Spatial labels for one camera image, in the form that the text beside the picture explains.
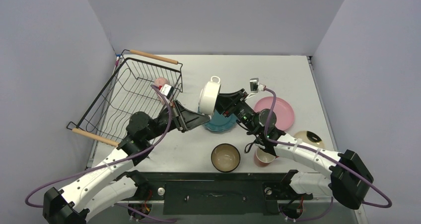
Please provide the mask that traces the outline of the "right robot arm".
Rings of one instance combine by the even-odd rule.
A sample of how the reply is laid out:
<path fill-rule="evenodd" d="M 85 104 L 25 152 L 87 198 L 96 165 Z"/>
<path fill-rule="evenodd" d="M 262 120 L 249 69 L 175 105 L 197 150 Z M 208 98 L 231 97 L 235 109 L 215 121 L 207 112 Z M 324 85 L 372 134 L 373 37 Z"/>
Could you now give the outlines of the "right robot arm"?
<path fill-rule="evenodd" d="M 359 157 L 351 150 L 344 153 L 318 148 L 294 138 L 275 127 L 275 113 L 270 109 L 255 112 L 246 103 L 243 89 L 217 96 L 215 109 L 223 116 L 234 115 L 254 135 L 258 150 L 293 160 L 315 171 L 296 173 L 280 184 L 281 193 L 292 198 L 296 194 L 321 193 L 334 197 L 343 206 L 357 210 L 373 187 L 373 176 Z"/>

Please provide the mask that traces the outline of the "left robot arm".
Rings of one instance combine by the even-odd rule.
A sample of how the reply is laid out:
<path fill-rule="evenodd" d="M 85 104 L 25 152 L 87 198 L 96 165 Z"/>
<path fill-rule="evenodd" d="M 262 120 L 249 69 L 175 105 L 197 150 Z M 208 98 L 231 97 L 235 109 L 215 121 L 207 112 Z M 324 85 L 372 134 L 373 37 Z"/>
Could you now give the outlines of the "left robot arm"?
<path fill-rule="evenodd" d="M 112 152 L 95 167 L 77 174 L 77 179 L 44 194 L 43 217 L 50 224 L 85 224 L 115 203 L 147 195 L 148 185 L 138 171 L 132 171 L 160 143 L 177 129 L 192 130 L 208 121 L 215 104 L 199 103 L 199 112 L 185 109 L 177 100 L 166 105 L 158 117 L 134 113 L 127 134 Z"/>

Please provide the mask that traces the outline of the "light pink mug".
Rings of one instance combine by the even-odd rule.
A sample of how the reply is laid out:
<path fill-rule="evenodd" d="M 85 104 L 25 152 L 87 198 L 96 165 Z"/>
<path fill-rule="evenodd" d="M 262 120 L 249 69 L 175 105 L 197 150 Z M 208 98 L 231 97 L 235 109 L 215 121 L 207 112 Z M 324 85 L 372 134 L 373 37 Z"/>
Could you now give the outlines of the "light pink mug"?
<path fill-rule="evenodd" d="M 158 88 L 160 94 L 162 94 L 165 99 L 163 99 L 160 95 L 158 95 L 158 99 L 162 104 L 165 104 L 165 101 L 171 100 L 173 88 L 169 84 L 169 80 L 163 77 L 158 77 L 154 81 L 154 85 Z"/>

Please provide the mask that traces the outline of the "white cup with black rim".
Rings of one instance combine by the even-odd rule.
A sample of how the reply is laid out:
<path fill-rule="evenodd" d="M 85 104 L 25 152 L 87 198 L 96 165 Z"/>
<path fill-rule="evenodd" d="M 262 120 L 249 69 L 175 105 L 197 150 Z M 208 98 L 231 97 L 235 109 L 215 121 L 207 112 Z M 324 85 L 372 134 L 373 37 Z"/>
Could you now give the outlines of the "white cup with black rim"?
<path fill-rule="evenodd" d="M 220 78 L 212 76 L 201 90 L 198 108 L 202 114 L 213 115 L 217 96 L 220 92 Z"/>

